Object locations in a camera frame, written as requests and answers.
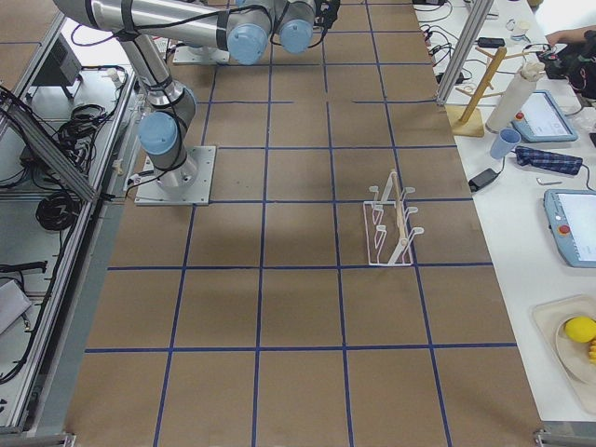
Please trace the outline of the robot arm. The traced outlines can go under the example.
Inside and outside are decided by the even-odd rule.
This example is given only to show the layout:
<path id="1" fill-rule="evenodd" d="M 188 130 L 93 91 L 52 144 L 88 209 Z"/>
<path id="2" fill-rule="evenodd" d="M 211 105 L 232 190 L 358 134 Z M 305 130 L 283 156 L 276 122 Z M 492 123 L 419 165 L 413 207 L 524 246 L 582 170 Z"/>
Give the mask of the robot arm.
<path id="1" fill-rule="evenodd" d="M 200 1 L 58 1 L 66 17 L 109 32 L 119 42 L 147 93 L 153 112 L 139 126 L 139 139 L 162 188 L 190 184 L 197 164 L 183 140 L 196 113 L 189 88 L 174 80 L 154 39 L 227 52 L 253 65 L 278 43 L 299 54 L 314 46 L 313 32 L 327 34 L 338 17 L 338 1 L 238 1 L 227 9 Z"/>

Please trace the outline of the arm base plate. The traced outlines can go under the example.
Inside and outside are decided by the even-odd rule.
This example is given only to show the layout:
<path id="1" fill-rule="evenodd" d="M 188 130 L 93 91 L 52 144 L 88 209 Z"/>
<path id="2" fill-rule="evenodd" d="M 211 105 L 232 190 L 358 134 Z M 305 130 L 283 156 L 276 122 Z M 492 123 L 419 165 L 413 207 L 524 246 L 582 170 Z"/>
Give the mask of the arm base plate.
<path id="1" fill-rule="evenodd" d="M 138 186 L 134 202 L 138 206 L 208 205 L 216 157 L 215 146 L 187 146 L 187 158 L 178 169 L 158 181 L 149 175 Z"/>
<path id="2" fill-rule="evenodd" d="M 229 53 L 216 47 L 177 47 L 173 56 L 173 63 L 178 65 L 215 65 L 228 62 Z"/>

